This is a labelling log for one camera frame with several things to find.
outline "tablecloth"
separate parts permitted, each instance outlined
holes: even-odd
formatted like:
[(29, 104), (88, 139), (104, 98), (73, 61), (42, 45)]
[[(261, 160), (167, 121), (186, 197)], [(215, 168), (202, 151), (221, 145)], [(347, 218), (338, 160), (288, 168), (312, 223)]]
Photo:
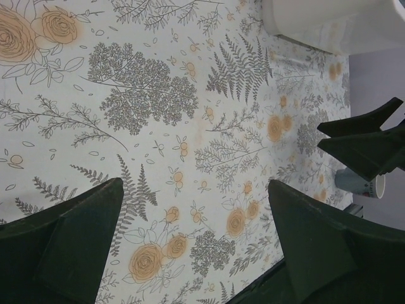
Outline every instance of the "tablecloth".
[(348, 58), (269, 36), (260, 1), (1, 4), (0, 224), (121, 177), (97, 304), (226, 303), (282, 258), (270, 179), (351, 203), (316, 147)]

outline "table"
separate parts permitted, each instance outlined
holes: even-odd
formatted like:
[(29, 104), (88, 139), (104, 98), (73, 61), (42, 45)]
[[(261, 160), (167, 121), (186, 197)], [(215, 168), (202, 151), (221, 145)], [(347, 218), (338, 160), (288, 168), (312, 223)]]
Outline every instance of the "table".
[(282, 258), (269, 179), (350, 205), (316, 148), (348, 58), (270, 37), (259, 1), (8, 2), (0, 224), (121, 177), (97, 304), (226, 303)]

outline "botanical pattern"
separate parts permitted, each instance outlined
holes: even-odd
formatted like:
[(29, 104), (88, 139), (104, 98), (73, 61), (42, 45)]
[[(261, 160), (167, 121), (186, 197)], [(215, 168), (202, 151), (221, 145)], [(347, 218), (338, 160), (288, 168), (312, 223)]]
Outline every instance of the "botanical pattern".
[(229, 51), (220, 45), (224, 61), (214, 53), (217, 69), (211, 67), (212, 74), (208, 75), (207, 90), (224, 93), (226, 97), (230, 91), (232, 99), (236, 97), (240, 100), (244, 89), (244, 99), (247, 103), (251, 92), (253, 99), (257, 99), (260, 85), (263, 82), (268, 85), (268, 80), (273, 77), (273, 74), (267, 49), (262, 49), (259, 38), (256, 38), (256, 47), (254, 47), (244, 36), (239, 36), (244, 48), (231, 41), (227, 34), (225, 38)]
[(316, 147), (348, 60), (261, 1), (1, 1), (0, 75), (0, 225), (123, 181), (96, 304), (227, 303), (283, 257), (271, 179), (351, 202)]
[(194, 115), (196, 89), (187, 78), (171, 79), (166, 63), (146, 60), (141, 52), (133, 54), (131, 44), (106, 47), (100, 42), (90, 54), (89, 65), (89, 81), (113, 87), (100, 109), (115, 131), (123, 128), (137, 135), (151, 115), (173, 126), (181, 121), (182, 112), (189, 118)]
[(15, 11), (5, 5), (0, 6), (0, 64), (12, 65), (2, 78), (14, 78), (21, 93), (18, 77), (30, 76), (31, 85), (46, 81), (50, 87), (52, 81), (60, 84), (66, 72), (80, 68), (83, 57), (63, 63), (57, 55), (64, 45), (78, 37), (78, 23), (90, 23), (90, 14), (97, 16), (102, 13), (87, 10), (74, 14), (58, 6), (52, 9), (43, 6), (43, 14), (38, 15), (35, 5), (40, 1), (23, 2), (25, 4), (12, 1)]

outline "fern leaf print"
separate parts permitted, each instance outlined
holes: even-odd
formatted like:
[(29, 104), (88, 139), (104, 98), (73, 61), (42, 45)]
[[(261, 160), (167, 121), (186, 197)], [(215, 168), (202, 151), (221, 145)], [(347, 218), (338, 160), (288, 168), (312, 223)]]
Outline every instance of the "fern leaf print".
[(120, 252), (122, 234), (128, 230), (129, 225), (132, 224), (135, 217), (140, 216), (143, 220), (147, 221), (146, 203), (154, 206), (158, 205), (156, 192), (152, 192), (147, 185), (144, 166), (142, 164), (140, 166), (140, 174), (136, 186), (124, 159), (121, 155), (117, 155), (117, 157), (121, 165), (124, 197), (111, 243), (110, 253), (114, 257), (118, 256)]
[(71, 168), (74, 168), (78, 170), (80, 173), (83, 173), (84, 176), (86, 176), (88, 179), (90, 179), (90, 182), (92, 183), (93, 187), (102, 184), (103, 182), (108, 181), (108, 174), (104, 175), (102, 172), (100, 174), (97, 174), (96, 170), (88, 170), (83, 167), (75, 166), (75, 165), (70, 165)]
[(232, 99), (240, 101), (244, 98), (247, 103), (252, 94), (253, 100), (257, 100), (258, 91), (263, 83), (269, 85), (269, 78), (273, 77), (268, 51), (262, 50), (258, 38), (254, 47), (244, 36), (240, 35), (243, 47), (225, 35), (227, 48), (220, 44), (221, 55), (214, 53), (216, 68), (211, 67), (208, 75), (207, 91), (216, 91)]
[(15, 205), (25, 216), (33, 215), (34, 213), (43, 211), (44, 207), (32, 206), (31, 204), (22, 202), (19, 198), (15, 199)]
[(66, 193), (68, 192), (68, 187), (61, 188), (60, 185), (54, 187), (52, 184), (46, 184), (46, 182), (43, 182), (37, 176), (35, 176), (32, 181), (34, 182), (35, 188), (40, 190), (42, 194), (45, 194), (45, 198), (49, 199), (49, 201), (51, 202), (55, 201), (55, 205), (73, 198), (78, 189), (78, 188), (72, 189), (66, 196)]

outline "leaf sprig print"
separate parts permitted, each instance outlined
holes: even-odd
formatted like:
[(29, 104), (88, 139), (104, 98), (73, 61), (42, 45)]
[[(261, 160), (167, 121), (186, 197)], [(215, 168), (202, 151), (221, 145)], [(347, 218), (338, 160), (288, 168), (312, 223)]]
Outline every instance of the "leaf sprig print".
[[(250, 110), (244, 108), (240, 114), (235, 111), (229, 121), (224, 114), (218, 124), (207, 130), (219, 132), (221, 140), (213, 139), (208, 146), (195, 151), (197, 169), (208, 174), (215, 172), (219, 180), (217, 186), (222, 193), (232, 187), (238, 172), (245, 173), (259, 165), (258, 153), (266, 148), (263, 138), (252, 127), (243, 125), (251, 121), (258, 111), (259, 104), (254, 102)], [(235, 138), (235, 132), (243, 132), (244, 140)]]
[(68, 187), (62, 187), (60, 185), (57, 185), (53, 187), (52, 184), (46, 184), (46, 182), (43, 182), (39, 177), (35, 176), (34, 179), (32, 180), (34, 182), (34, 185), (36, 189), (40, 190), (42, 194), (45, 194), (45, 198), (51, 198), (49, 201), (57, 201), (55, 205), (58, 203), (61, 203), (63, 201), (68, 201), (71, 198), (74, 197), (76, 194), (76, 191), (78, 188), (74, 188), (73, 190), (70, 191), (68, 196), (65, 198)]
[(251, 92), (256, 100), (262, 83), (266, 82), (268, 85), (268, 79), (273, 78), (267, 49), (263, 52), (258, 38), (257, 46), (254, 47), (240, 35), (244, 48), (232, 41), (228, 34), (225, 38), (229, 50), (220, 44), (223, 61), (214, 53), (217, 69), (211, 67), (212, 74), (208, 75), (207, 90), (223, 93), (226, 97), (230, 92), (232, 99), (236, 97), (240, 101), (244, 89), (246, 103)]
[(99, 286), (99, 292), (100, 291), (109, 291), (110, 288), (116, 287), (120, 282), (118, 282), (114, 276), (116, 276), (116, 273), (114, 271), (109, 271), (106, 269), (104, 271), (104, 275), (101, 278), (100, 286)]
[[(209, 36), (217, 29), (219, 19), (222, 18), (218, 13), (218, 6), (223, 3), (213, 0), (191, 0), (185, 4), (177, 4), (174, 0), (114, 0), (111, 3), (118, 13), (117, 22), (143, 24), (145, 30), (153, 32), (165, 28), (170, 19), (176, 17), (177, 23), (182, 25), (197, 20), (204, 35)], [(215, 9), (198, 19), (199, 3), (215, 5)]]
[(43, 211), (44, 207), (32, 206), (31, 204), (24, 203), (19, 198), (15, 199), (15, 205), (24, 213), (25, 216), (33, 215), (34, 213)]
[(250, 263), (256, 263), (265, 254), (265, 249), (267, 246), (272, 244), (271, 238), (269, 236), (261, 237), (259, 242), (249, 244), (247, 247), (244, 258), (237, 258), (234, 261), (234, 266), (230, 270), (230, 276), (234, 276), (239, 271), (244, 271), (250, 265)]
[(187, 293), (193, 293), (195, 291), (199, 291), (201, 289), (201, 286), (203, 285), (203, 279), (202, 277), (197, 277), (192, 281), (192, 284), (190, 282), (186, 282), (180, 290), (177, 292), (177, 297), (170, 301), (168, 299), (169, 295), (165, 294), (163, 299), (159, 302), (159, 304), (186, 304), (189, 303), (187, 299), (185, 298), (187, 296)]
[(281, 62), (282, 70), (274, 72), (277, 92), (280, 95), (290, 95), (305, 88), (305, 91), (309, 93), (314, 86), (314, 75), (310, 74), (309, 66), (288, 57), (284, 57)]
[(247, 18), (243, 18), (240, 22), (240, 30), (243, 34), (249, 35), (252, 29), (256, 28), (256, 33), (260, 33), (263, 28), (263, 19), (254, 14), (247, 14)]
[(105, 141), (106, 139), (112, 138), (128, 151), (122, 142), (98, 127), (100, 119), (98, 119), (95, 114), (92, 117), (90, 116), (91, 109), (73, 103), (70, 108), (71, 111), (65, 113), (59, 111), (57, 101), (52, 101), (42, 97), (42, 95), (38, 95), (35, 100), (39, 101), (39, 108), (42, 108), (42, 111), (34, 112), (29, 108), (25, 111), (21, 111), (20, 104), (11, 103), (10, 100), (0, 100), (0, 119), (9, 116), (13, 120), (13, 122), (5, 124), (5, 126), (9, 128), (9, 131), (23, 131), (32, 122), (39, 123), (40, 118), (45, 117), (48, 118), (47, 124), (40, 125), (38, 128), (40, 129), (39, 134), (46, 139), (50, 139), (54, 131), (58, 129), (87, 128), (90, 129), (91, 132), (82, 132), (79, 135), (75, 135), (72, 146), (76, 148), (79, 144), (85, 144), (87, 141)]
[(83, 167), (75, 166), (75, 165), (70, 165), (72, 168), (77, 169), (80, 171), (80, 173), (83, 173), (84, 176), (86, 176), (88, 179), (90, 179), (90, 182), (92, 183), (92, 186), (95, 187), (97, 185), (102, 184), (103, 182), (106, 182), (108, 180), (108, 174), (106, 174), (103, 178), (103, 173), (100, 172), (100, 174), (97, 174), (96, 170), (88, 170)]
[(90, 54), (89, 65), (89, 81), (112, 87), (100, 109), (115, 131), (137, 135), (150, 116), (172, 126), (182, 120), (183, 113), (194, 116), (198, 105), (194, 85), (187, 77), (171, 78), (163, 61), (134, 54), (131, 44), (107, 47), (100, 42)]
[(120, 304), (142, 304), (142, 301), (135, 296), (129, 296), (126, 301), (121, 300)]
[[(227, 304), (234, 296), (235, 296), (235, 285), (232, 283), (232, 288), (229, 292), (227, 292), (227, 289), (225, 288), (225, 285), (220, 282), (221, 285), (221, 304)], [(198, 299), (197, 302), (202, 303), (202, 304), (220, 304), (219, 301), (216, 299)]]
[(305, 96), (301, 101), (301, 108), (307, 109), (309, 112), (312, 112), (315, 109), (319, 109), (319, 107), (323, 104), (322, 96), (318, 95), (315, 96), (311, 93), (309, 96)]
[(297, 167), (293, 163), (289, 163), (286, 167), (279, 167), (277, 169), (277, 179), (289, 183), (292, 176), (296, 173), (298, 173)]
[(234, 131), (237, 130), (239, 132), (244, 132), (245, 127), (242, 123), (252, 121), (255, 118), (254, 114), (258, 111), (259, 104), (254, 102), (249, 110), (243, 108), (240, 114), (237, 111), (234, 111), (234, 116), (229, 121), (227, 121), (227, 116), (224, 113), (220, 122), (218, 122), (211, 130), (207, 131), (219, 132), (224, 138), (234, 138)]

